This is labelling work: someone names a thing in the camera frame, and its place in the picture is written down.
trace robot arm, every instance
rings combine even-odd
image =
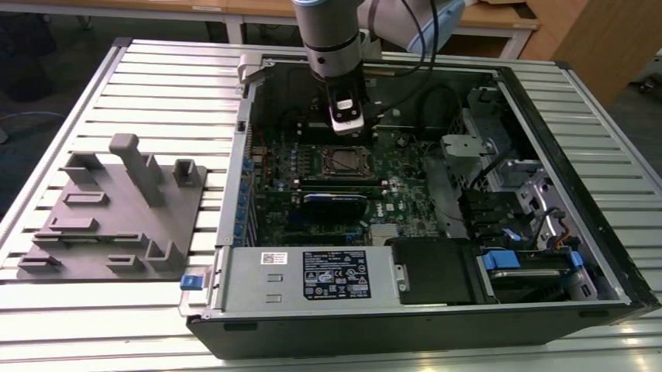
[[[292,0],[309,68],[324,86],[336,134],[360,132],[367,101],[356,8],[363,0]]]
[[[364,126],[361,105],[368,99],[359,28],[372,29],[376,36],[412,53],[429,53],[433,22],[440,29],[433,49],[437,50],[457,26],[464,9],[463,0],[435,1],[436,15],[429,0],[292,0],[309,68],[324,86],[336,134],[360,132]],[[413,11],[424,40],[403,2]]]

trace black computer case side panel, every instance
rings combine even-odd
[[[525,94],[516,75],[508,67],[497,67],[503,83],[512,95],[517,111],[521,113],[525,125],[540,146],[541,154],[549,162],[553,172],[569,199],[576,213],[585,224],[585,228],[601,252],[623,291],[640,312],[651,312],[660,307],[658,298],[645,283],[645,279],[633,264],[616,233],[607,222],[585,185],[565,157],[565,154],[553,138],[547,124]]]
[[[544,344],[635,311],[624,305],[557,306],[427,315],[186,319],[218,359],[331,357]]]

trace white table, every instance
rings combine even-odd
[[[141,137],[160,164],[185,152],[206,177],[188,267],[213,262],[237,104],[238,56],[302,56],[301,48],[133,40],[110,49],[68,120],[0,222],[0,281],[16,264],[68,178],[68,152],[104,151],[113,133]],[[387,53],[384,58],[411,58]],[[445,57],[440,63],[511,67],[617,238],[662,299],[662,180],[571,71],[551,62]],[[190,109],[190,100],[196,102]],[[109,154],[102,161],[118,160]],[[188,298],[201,306],[204,292]],[[0,370],[345,370],[559,372],[662,370],[662,311],[584,329],[547,345],[281,360],[216,360],[178,315],[178,283],[0,285]]]

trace wooden cabinet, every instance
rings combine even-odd
[[[660,0],[527,0],[543,26],[521,59],[569,63],[601,105],[617,97],[662,45]]]

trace power supply label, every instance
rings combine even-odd
[[[310,301],[369,298],[365,251],[304,252],[302,295]]]

